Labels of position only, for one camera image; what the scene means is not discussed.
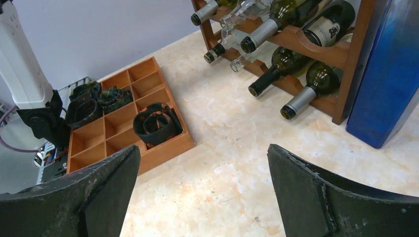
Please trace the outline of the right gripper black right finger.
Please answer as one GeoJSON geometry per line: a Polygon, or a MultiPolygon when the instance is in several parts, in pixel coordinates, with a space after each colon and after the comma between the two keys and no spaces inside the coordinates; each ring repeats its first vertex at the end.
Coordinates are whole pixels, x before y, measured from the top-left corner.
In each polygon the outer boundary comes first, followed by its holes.
{"type": "Polygon", "coordinates": [[[276,144],[267,158],[286,236],[418,236],[417,197],[344,178],[276,144]]]}

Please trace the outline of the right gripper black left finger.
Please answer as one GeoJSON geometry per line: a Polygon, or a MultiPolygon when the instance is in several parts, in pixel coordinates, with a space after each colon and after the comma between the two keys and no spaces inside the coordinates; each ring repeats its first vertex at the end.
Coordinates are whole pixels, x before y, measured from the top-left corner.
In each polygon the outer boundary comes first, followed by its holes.
{"type": "Polygon", "coordinates": [[[0,196],[3,237],[118,237],[140,166],[130,145],[62,177],[0,196]]]}

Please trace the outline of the green wine bottle dark label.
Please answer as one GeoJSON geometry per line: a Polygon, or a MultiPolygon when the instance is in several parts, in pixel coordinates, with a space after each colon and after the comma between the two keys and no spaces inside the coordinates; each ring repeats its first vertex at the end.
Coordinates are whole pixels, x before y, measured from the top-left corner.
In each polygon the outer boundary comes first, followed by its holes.
{"type": "Polygon", "coordinates": [[[294,119],[311,101],[331,95],[341,85],[343,70],[321,61],[315,61],[306,72],[306,86],[280,110],[288,120],[294,119]]]}

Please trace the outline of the blue square glass bottle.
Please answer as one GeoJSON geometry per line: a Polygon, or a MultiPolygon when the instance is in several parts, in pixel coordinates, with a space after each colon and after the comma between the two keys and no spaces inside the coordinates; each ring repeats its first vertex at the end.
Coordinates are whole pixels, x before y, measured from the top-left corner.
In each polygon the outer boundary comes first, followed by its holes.
{"type": "Polygon", "coordinates": [[[419,103],[419,2],[383,0],[372,50],[346,131],[375,149],[403,127],[419,103]]]}

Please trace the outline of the clear square glass bottle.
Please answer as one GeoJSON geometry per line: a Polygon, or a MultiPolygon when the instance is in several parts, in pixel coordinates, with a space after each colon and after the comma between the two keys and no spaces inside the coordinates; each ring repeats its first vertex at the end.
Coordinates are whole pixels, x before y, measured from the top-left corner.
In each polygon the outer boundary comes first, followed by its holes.
{"type": "Polygon", "coordinates": [[[243,52],[237,59],[230,63],[230,68],[233,72],[238,73],[245,65],[253,63],[258,58],[260,52],[260,49],[257,49],[252,53],[243,52]]]}

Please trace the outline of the green wine bottle white label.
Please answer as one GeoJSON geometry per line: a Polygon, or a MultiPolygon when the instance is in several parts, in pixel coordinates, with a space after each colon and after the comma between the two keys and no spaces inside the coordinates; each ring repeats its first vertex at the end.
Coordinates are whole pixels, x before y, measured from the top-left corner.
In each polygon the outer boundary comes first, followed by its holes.
{"type": "Polygon", "coordinates": [[[241,41],[246,53],[255,52],[271,37],[281,42],[273,52],[271,67],[248,86],[258,97],[280,77],[303,69],[321,48],[332,47],[355,20],[355,9],[346,0],[275,0],[269,18],[241,41]]]}

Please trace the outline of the clear liquor bottle black cap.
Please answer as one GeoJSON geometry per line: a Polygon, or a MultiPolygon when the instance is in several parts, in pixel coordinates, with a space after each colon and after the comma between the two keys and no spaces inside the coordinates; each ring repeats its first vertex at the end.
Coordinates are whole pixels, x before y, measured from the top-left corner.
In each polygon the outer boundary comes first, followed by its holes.
{"type": "Polygon", "coordinates": [[[221,42],[217,42],[215,39],[210,40],[212,48],[203,55],[203,58],[208,64],[214,62],[217,58],[222,56],[232,48],[235,44],[235,34],[227,35],[221,38],[221,42]]]}

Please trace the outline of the tall green wine bottle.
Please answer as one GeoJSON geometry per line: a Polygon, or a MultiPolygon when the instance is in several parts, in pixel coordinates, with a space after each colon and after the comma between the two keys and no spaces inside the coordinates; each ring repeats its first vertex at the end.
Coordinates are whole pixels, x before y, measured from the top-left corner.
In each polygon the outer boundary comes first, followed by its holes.
{"type": "Polygon", "coordinates": [[[301,27],[317,14],[320,0],[274,0],[269,18],[240,43],[245,53],[257,50],[269,37],[281,32],[288,25],[301,27]]]}

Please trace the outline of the clear tall glass bottle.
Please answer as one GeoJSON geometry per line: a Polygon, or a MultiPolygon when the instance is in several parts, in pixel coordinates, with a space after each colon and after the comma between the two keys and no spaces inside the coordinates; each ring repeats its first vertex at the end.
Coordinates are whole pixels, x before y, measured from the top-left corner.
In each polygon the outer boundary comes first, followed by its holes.
{"type": "Polygon", "coordinates": [[[226,42],[233,34],[236,25],[242,23],[249,15],[256,15],[263,18],[269,15],[271,0],[239,0],[238,5],[227,15],[220,19],[221,41],[226,42]]]}

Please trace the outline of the dark bottle brown label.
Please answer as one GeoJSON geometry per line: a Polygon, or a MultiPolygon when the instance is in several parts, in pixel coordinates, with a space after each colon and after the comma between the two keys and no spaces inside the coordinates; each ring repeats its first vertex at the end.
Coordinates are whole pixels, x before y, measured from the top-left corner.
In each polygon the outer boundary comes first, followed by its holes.
{"type": "Polygon", "coordinates": [[[220,7],[225,6],[229,9],[234,9],[237,4],[238,0],[210,0],[204,7],[191,15],[191,21],[195,26],[200,26],[214,15],[220,7]]]}

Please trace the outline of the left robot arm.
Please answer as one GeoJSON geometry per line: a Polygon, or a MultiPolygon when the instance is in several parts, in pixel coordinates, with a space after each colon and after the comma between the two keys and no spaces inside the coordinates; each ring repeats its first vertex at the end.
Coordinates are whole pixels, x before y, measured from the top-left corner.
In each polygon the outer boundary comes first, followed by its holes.
{"type": "Polygon", "coordinates": [[[62,100],[46,79],[10,0],[0,2],[0,75],[33,135],[57,148],[68,146],[71,129],[61,117],[62,100]]]}

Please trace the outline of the wooden wine rack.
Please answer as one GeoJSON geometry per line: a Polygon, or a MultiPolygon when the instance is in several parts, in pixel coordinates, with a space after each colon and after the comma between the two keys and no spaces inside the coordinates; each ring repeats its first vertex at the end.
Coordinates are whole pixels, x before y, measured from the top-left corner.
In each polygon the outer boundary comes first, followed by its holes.
{"type": "MultiPolygon", "coordinates": [[[[279,46],[301,53],[312,59],[322,61],[331,66],[338,67],[344,71],[342,84],[337,96],[317,98],[310,104],[316,109],[332,117],[332,122],[340,125],[348,117],[353,106],[355,95],[360,83],[362,74],[361,63],[366,63],[373,43],[373,30],[377,29],[378,20],[376,15],[379,3],[386,3],[380,0],[362,0],[355,23],[354,35],[351,42],[339,42],[336,45],[326,48],[311,43],[300,28],[287,26],[283,32],[271,37],[268,41],[279,46]]],[[[244,32],[250,32],[261,25],[262,20],[257,16],[249,16],[245,22],[238,25],[244,32]]],[[[221,30],[213,33],[210,20],[204,21],[200,29],[207,49],[211,49],[210,40],[218,41],[221,38],[221,30]]],[[[259,61],[245,65],[245,70],[256,76],[261,76],[268,68],[259,61]]],[[[276,87],[291,95],[297,95],[303,88],[295,77],[287,76],[285,79],[273,83],[276,87]]]]}

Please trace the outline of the wooden compartment tray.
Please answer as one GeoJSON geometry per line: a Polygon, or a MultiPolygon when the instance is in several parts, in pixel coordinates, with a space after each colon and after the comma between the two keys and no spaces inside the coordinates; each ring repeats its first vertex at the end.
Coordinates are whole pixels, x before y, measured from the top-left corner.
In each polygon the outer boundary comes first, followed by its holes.
{"type": "Polygon", "coordinates": [[[141,154],[138,171],[141,175],[195,147],[192,135],[154,57],[133,63],[107,76],[101,86],[102,90],[113,86],[129,90],[133,101],[71,132],[67,173],[100,161],[129,145],[136,145],[141,154]],[[149,148],[134,133],[133,121],[138,112],[154,102],[166,103],[177,115],[183,131],[170,140],[149,148]]]}

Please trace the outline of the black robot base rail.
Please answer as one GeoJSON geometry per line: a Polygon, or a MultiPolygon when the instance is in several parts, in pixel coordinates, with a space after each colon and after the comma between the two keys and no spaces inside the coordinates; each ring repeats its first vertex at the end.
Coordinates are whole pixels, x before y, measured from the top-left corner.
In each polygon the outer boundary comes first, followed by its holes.
{"type": "Polygon", "coordinates": [[[57,149],[46,141],[35,153],[34,165],[39,168],[36,185],[66,175],[69,148],[57,149]]]}

